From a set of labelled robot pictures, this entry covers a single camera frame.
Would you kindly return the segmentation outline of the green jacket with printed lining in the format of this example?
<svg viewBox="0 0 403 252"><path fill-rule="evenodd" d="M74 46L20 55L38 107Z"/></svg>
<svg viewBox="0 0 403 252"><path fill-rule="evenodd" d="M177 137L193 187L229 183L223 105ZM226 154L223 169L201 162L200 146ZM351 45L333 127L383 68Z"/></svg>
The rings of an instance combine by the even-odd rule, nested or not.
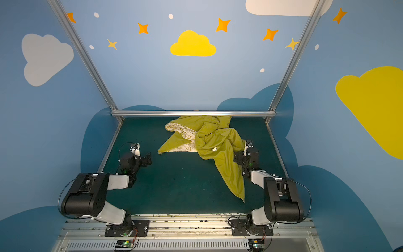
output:
<svg viewBox="0 0 403 252"><path fill-rule="evenodd" d="M242 168L234 161L236 152L246 150L246 141L230 127L231 116L182 116L165 129L173 134L158 149L167 152L196 152L203 160L213 160L223 181L234 196L245 201Z"/></svg>

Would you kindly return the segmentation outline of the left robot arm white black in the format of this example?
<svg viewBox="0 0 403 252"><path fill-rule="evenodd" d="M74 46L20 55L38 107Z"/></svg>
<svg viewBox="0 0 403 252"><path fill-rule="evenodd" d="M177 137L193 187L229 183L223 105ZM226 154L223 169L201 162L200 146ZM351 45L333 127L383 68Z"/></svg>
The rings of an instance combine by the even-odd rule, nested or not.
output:
<svg viewBox="0 0 403 252"><path fill-rule="evenodd" d="M64 198L58 198L61 215L71 219L92 218L115 226L132 227L128 211L120 209L107 201L107 194L113 190L132 188L140 168L152 164L151 153L144 157L129 152L120 159L120 172L80 173L69 182L71 186Z"/></svg>

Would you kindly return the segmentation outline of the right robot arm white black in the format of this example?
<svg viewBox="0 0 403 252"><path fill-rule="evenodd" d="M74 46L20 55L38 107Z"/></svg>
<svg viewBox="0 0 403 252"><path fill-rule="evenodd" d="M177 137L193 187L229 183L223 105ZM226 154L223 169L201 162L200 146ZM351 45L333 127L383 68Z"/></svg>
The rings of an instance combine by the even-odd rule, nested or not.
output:
<svg viewBox="0 0 403 252"><path fill-rule="evenodd" d="M234 162L241 167L241 174L251 183L263 189L263 206L252 210L247 217L248 226L268 226L274 223L293 225L306 220L312 210L312 194L310 190L295 180L270 174L260 169L259 151L247 147L234 154ZM305 213L298 186L309 194L310 204Z"/></svg>

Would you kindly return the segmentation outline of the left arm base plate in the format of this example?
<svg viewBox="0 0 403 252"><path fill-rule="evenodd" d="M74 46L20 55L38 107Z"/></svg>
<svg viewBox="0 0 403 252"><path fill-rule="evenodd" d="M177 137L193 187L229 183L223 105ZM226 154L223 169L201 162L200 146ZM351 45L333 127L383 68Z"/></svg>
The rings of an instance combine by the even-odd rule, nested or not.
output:
<svg viewBox="0 0 403 252"><path fill-rule="evenodd" d="M149 230L149 220L132 220L127 225L107 225L105 237L146 237Z"/></svg>

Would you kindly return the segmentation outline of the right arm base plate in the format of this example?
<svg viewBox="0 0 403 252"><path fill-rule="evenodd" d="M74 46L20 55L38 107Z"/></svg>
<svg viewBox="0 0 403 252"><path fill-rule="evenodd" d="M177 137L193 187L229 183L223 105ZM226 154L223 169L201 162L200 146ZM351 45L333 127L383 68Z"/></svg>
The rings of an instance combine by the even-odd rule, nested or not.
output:
<svg viewBox="0 0 403 252"><path fill-rule="evenodd" d="M233 236L272 236L273 229L268 225L255 225L246 219L230 219L227 221Z"/></svg>

